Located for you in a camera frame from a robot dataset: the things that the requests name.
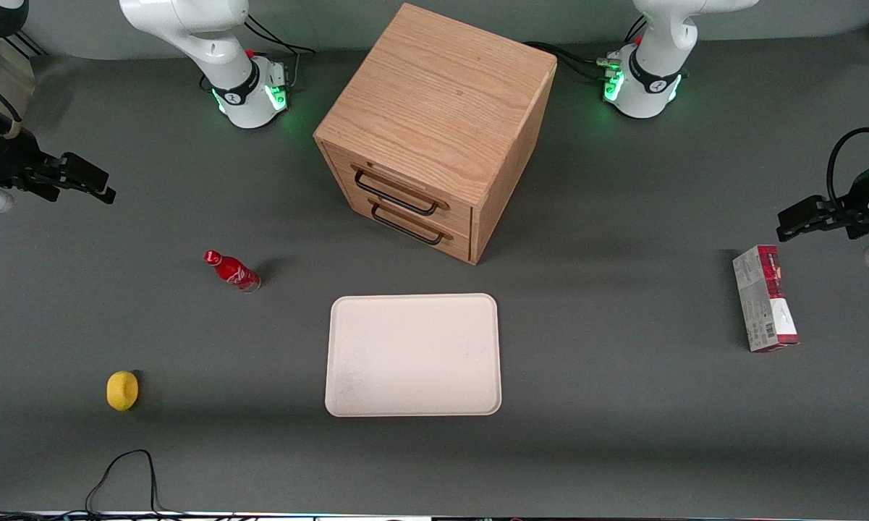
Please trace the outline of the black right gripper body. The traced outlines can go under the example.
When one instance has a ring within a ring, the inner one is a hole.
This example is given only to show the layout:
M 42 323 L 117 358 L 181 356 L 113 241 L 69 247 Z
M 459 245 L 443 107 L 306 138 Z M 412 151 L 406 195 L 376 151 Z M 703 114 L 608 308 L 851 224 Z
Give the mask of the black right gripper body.
M 0 113 L 0 187 L 28 192 L 59 192 L 60 177 L 50 167 L 53 159 L 38 148 L 34 135 L 21 128 L 13 138 L 13 121 Z

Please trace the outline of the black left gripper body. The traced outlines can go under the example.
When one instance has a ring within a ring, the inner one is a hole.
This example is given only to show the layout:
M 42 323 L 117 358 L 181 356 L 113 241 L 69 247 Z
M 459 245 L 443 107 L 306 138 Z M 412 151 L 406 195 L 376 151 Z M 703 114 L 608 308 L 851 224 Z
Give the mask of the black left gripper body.
M 855 177 L 846 195 L 838 197 L 834 184 L 834 165 L 828 163 L 826 171 L 828 198 L 834 205 L 834 221 L 847 228 L 851 240 L 869 234 L 869 168 Z

